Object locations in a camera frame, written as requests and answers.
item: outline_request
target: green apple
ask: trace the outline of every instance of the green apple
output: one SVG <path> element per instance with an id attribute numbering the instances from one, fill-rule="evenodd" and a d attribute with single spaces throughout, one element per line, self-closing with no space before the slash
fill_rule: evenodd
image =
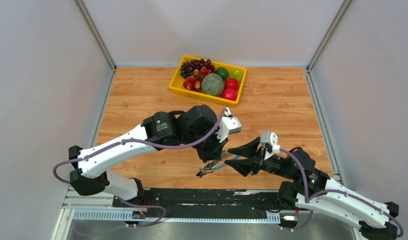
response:
<path id="1" fill-rule="evenodd" d="M 230 78 L 234 78 L 238 81 L 238 83 L 240 83 L 242 81 L 242 77 L 243 77 L 243 72 L 240 69 L 233 69 L 230 72 Z"/>

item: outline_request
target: red apple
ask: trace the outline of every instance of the red apple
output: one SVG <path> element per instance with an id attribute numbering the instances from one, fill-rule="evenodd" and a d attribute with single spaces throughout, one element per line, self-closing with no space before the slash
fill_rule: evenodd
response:
<path id="1" fill-rule="evenodd" d="M 236 101 L 236 98 L 238 97 L 238 94 L 236 93 L 235 90 L 227 88 L 224 89 L 223 94 L 221 95 L 222 98 Z"/>
<path id="2" fill-rule="evenodd" d="M 238 88 L 239 88 L 239 83 L 234 78 L 228 78 L 228 79 L 226 79 L 226 81 L 224 81 L 224 88 L 233 89 L 233 90 L 237 91 Z"/>

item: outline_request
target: metal floor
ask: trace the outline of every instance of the metal floor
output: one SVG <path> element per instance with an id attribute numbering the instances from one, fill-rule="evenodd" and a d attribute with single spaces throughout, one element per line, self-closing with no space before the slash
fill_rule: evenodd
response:
<path id="1" fill-rule="evenodd" d="M 298 225 L 305 222 L 308 214 L 301 213 Z M 80 236 L 72 231 L 84 234 L 104 232 L 121 226 L 120 221 L 74 220 L 68 240 L 354 240 L 354 232 L 348 225 L 328 216 L 314 214 L 309 225 L 296 232 L 280 230 L 274 224 L 251 223 L 191 223 L 163 222 L 151 227 L 134 229 L 122 228 L 97 236 Z"/>

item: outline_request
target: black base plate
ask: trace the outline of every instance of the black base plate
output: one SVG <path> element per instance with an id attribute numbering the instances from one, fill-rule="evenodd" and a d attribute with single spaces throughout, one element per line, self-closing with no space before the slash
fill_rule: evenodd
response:
<path id="1" fill-rule="evenodd" d="M 145 189 L 144 198 L 146 197 L 149 198 L 150 205 L 165 207 L 167 218 L 266 219 L 266 209 L 278 210 L 281 207 L 276 200 L 277 192 L 243 189 L 151 188 Z M 145 204 L 142 197 L 128 202 Z M 115 198 L 112 205 L 116 208 L 128 207 Z M 159 216 L 159 209 L 151 208 L 147 213 L 147 217 Z"/>

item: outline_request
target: metal edge strip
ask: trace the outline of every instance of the metal edge strip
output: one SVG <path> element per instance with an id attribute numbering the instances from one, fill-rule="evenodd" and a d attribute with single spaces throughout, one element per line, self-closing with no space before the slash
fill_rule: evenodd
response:
<path id="1" fill-rule="evenodd" d="M 326 151 L 329 157 L 332 171 L 334 175 L 339 176 L 339 179 L 336 179 L 336 180 L 341 180 L 340 178 L 341 175 L 340 175 L 340 170 L 339 170 L 339 165 L 338 165 L 338 157 L 335 153 L 335 147 L 331 139 L 330 130 L 329 130 L 330 128 L 325 118 L 325 114 L 323 111 L 323 105 L 319 99 L 318 89 L 317 89 L 316 84 L 314 83 L 314 76 L 311 72 L 306 71 L 305 78 L 307 80 L 307 85 L 310 91 L 311 99 L 313 101 L 313 106 L 314 106 L 314 110 L 317 115 L 317 120 L 320 125 L 320 130 L 323 135 L 323 141 L 326 146 Z"/>
<path id="2" fill-rule="evenodd" d="M 111 76 L 111 80 L 108 83 L 108 88 L 107 88 L 107 91 L 106 91 L 106 94 L 105 94 L 105 98 L 103 99 L 103 103 L 101 105 L 102 106 L 101 107 L 101 112 L 99 113 L 98 122 L 96 123 L 95 132 L 93 133 L 92 139 L 90 141 L 90 146 L 91 147 L 95 146 L 96 139 L 98 138 L 99 129 L 101 127 L 102 118 L 104 117 L 105 109 L 107 107 L 108 98 L 110 97 L 111 88 L 112 88 L 112 84 L 114 83 L 114 78 L 115 78 L 116 72 L 117 72 L 117 70 L 113 71 L 112 76 Z"/>
<path id="3" fill-rule="evenodd" d="M 76 209 L 73 220 L 104 220 L 104 221 L 153 221 L 157 217 L 146 219 L 132 218 L 132 209 Z M 267 218 L 185 218 L 165 217 L 162 222 L 175 223 L 254 223 L 254 224 L 279 224 L 280 214 L 267 212 Z"/>
<path id="4" fill-rule="evenodd" d="M 67 239 L 74 213 L 74 209 L 61 209 L 51 240 Z"/>
<path id="5" fill-rule="evenodd" d="M 117 66 L 115 65 L 114 60 L 112 59 L 108 48 L 106 47 L 104 40 L 102 40 L 101 35 L 99 34 L 98 29 L 96 28 L 95 23 L 92 20 L 92 17 L 87 10 L 87 7 L 83 0 L 73 0 L 76 3 L 77 8 L 79 9 L 80 14 L 82 15 L 83 19 L 85 20 L 86 25 L 88 26 L 90 32 L 92 33 L 93 38 L 95 39 L 96 43 L 99 46 L 102 54 L 105 57 L 105 60 L 108 62 L 110 68 L 115 71 Z"/>
<path id="6" fill-rule="evenodd" d="M 313 57 L 311 58 L 310 63 L 308 64 L 307 69 L 312 70 L 314 66 L 316 65 L 317 61 L 320 58 L 320 55 L 322 54 L 325 46 L 330 40 L 330 37 L 332 34 L 335 32 L 337 26 L 339 25 L 340 21 L 344 17 L 346 11 L 348 10 L 349 6 L 351 5 L 353 0 L 344 0 L 342 2 L 341 7 L 339 8 L 338 12 L 336 13 L 335 17 L 333 18 L 332 23 L 330 24 L 329 28 L 326 31 L 326 34 L 324 35 L 320 45 L 318 46 L 316 52 L 314 53 Z"/>

